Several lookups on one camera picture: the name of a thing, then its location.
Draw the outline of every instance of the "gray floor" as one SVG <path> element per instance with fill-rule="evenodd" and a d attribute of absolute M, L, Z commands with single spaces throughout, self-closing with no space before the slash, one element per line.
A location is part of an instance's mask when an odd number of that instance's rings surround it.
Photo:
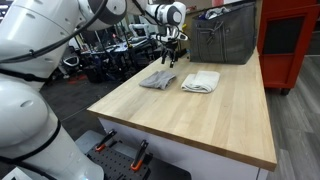
<path fill-rule="evenodd" d="M 65 129 L 77 139 L 91 129 L 103 133 L 96 117 L 85 109 L 119 83 L 70 85 L 55 82 L 41 93 Z M 320 180 L 320 57 L 306 58 L 296 88 L 287 97 L 266 89 L 278 166 L 268 180 Z M 0 177 L 12 167 L 0 164 Z"/>

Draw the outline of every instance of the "wooden tabletop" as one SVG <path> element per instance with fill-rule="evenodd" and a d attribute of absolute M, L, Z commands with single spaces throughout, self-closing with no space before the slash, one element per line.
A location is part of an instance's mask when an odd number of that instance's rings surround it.
<path fill-rule="evenodd" d="M 139 83 L 155 71 L 176 79 L 166 90 Z M 221 74 L 210 94 L 181 90 L 188 74 L 199 70 Z M 95 115 L 199 149 L 274 171 L 270 119 L 257 51 L 246 65 L 155 61 L 89 109 Z"/>

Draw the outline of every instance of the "red cabinet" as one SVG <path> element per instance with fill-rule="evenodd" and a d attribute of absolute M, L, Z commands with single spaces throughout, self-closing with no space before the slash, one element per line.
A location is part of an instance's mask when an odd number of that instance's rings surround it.
<path fill-rule="evenodd" d="M 265 87 L 286 95 L 295 86 L 319 7 L 316 0 L 263 1 L 257 46 Z"/>

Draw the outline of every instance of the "workbench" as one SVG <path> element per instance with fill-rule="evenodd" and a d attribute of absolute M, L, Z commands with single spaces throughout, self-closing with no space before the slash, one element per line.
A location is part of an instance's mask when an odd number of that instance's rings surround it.
<path fill-rule="evenodd" d="M 166 90 L 140 87 L 155 71 L 177 77 Z M 181 84 L 199 70 L 221 74 L 209 94 Z M 155 157 L 189 171 L 195 180 L 265 180 L 277 161 L 258 53 L 245 65 L 155 61 L 88 109 L 106 131 L 132 146 L 146 139 Z"/>

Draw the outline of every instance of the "ceiling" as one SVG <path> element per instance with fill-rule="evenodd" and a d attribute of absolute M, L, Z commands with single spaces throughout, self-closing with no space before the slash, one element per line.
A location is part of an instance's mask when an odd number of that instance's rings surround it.
<path fill-rule="evenodd" d="M 6 15 L 11 3 L 13 2 L 13 0 L 0 0 L 0 23 L 2 21 L 2 19 L 4 18 L 4 16 Z"/>

